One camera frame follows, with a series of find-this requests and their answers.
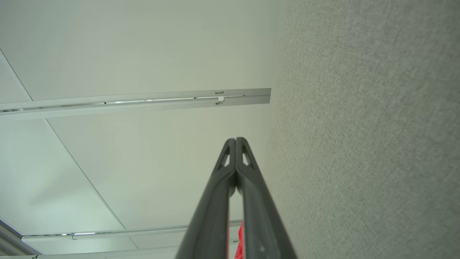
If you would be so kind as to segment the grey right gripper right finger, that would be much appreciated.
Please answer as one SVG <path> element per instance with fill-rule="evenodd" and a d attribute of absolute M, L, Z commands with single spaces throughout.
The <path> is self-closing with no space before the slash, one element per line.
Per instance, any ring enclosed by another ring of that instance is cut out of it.
<path fill-rule="evenodd" d="M 297 259 L 248 141 L 236 138 L 238 191 L 243 197 L 245 259 Z"/>

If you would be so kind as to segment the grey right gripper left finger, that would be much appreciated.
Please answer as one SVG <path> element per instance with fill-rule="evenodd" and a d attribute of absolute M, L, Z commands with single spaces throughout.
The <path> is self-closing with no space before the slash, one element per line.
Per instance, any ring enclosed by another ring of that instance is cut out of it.
<path fill-rule="evenodd" d="M 235 139 L 225 142 L 176 259 L 228 258 L 229 200 L 236 188 L 235 146 Z"/>

